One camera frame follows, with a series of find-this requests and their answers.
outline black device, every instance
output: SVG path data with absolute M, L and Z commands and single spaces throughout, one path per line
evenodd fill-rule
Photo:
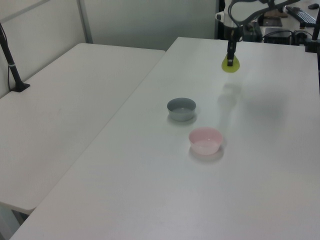
M 290 45 L 290 37 L 289 29 L 267 27 L 265 29 L 264 42 L 266 44 Z
M 243 41 L 260 43 L 262 41 L 262 32 L 257 22 L 250 22 L 244 25 L 243 28 Z
M 314 9 L 318 9 L 319 8 L 319 4 L 318 3 L 314 3 L 308 6 L 308 9 L 314 10 Z
M 293 16 L 299 22 L 305 22 L 306 27 L 316 26 L 316 20 L 310 14 L 303 11 L 300 7 L 286 6 L 285 9 L 288 10 L 288 14 Z
M 264 17 L 262 26 L 264 26 L 264 27 L 282 27 L 281 18 L 278 16 Z

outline tabletop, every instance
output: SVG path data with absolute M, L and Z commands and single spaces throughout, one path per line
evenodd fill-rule
M 0 99 L 0 204 L 30 214 L 163 54 L 81 43 Z
M 317 55 L 179 37 L 12 240 L 320 238 Z M 168 118 L 186 97 L 196 117 Z M 217 128 L 202 157 L 188 134 Z

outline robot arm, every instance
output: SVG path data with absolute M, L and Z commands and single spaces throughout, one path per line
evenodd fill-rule
M 224 24 L 224 37 L 228 40 L 227 66 L 233 66 L 236 45 L 242 35 L 242 25 L 256 16 L 299 0 L 225 0 L 224 11 L 215 18 Z

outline black cable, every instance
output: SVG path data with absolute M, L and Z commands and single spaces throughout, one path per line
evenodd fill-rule
M 274 34 L 285 33 L 285 32 L 294 34 L 294 32 L 293 32 L 293 31 L 290 31 L 290 30 L 279 30 L 279 31 L 273 31 L 273 32 L 270 32 L 270 33 L 264 35 L 264 36 L 262 37 L 262 39 L 264 39 L 265 37 L 274 35 Z
M 0 29 L 4 35 L 4 38 L 5 38 L 5 41 L 6 43 L 8 44 L 8 39 L 7 39 L 7 35 L 6 35 L 6 32 L 4 30 L 4 28 L 2 27 L 1 23 L 0 23 Z M 11 92 L 11 88 L 10 88 L 10 67 L 8 66 L 8 88 L 9 88 L 9 91 Z
M 1 31 L 3 32 L 3 35 L 4 35 L 4 38 L 5 38 L 6 43 L 8 43 L 8 39 L 7 39 L 6 32 L 5 32 L 4 28 L 2 27 L 1 23 L 0 23 L 0 29 L 1 29 Z
M 241 34 L 241 37 L 242 37 L 242 39 L 239 40 L 239 42 L 242 42 L 242 41 L 244 40 L 244 30 L 240 27 L 240 25 L 238 24 L 238 22 L 232 17 L 232 15 L 231 15 L 231 5 L 229 5 L 229 7 L 228 7 L 228 15 L 229 15 L 229 17 L 231 18 L 231 20 L 235 23 L 235 25 L 237 26 L 237 28 L 239 29 L 240 34 Z
M 310 32 L 303 31 L 303 30 L 295 30 L 293 33 L 294 34 L 296 34 L 296 33 L 306 33 L 306 34 L 309 34 L 312 37 L 312 34 Z
M 10 82 L 9 82 L 9 72 L 10 72 L 10 67 L 8 66 L 8 88 L 9 88 L 9 91 L 11 92 L 11 88 L 10 88 Z

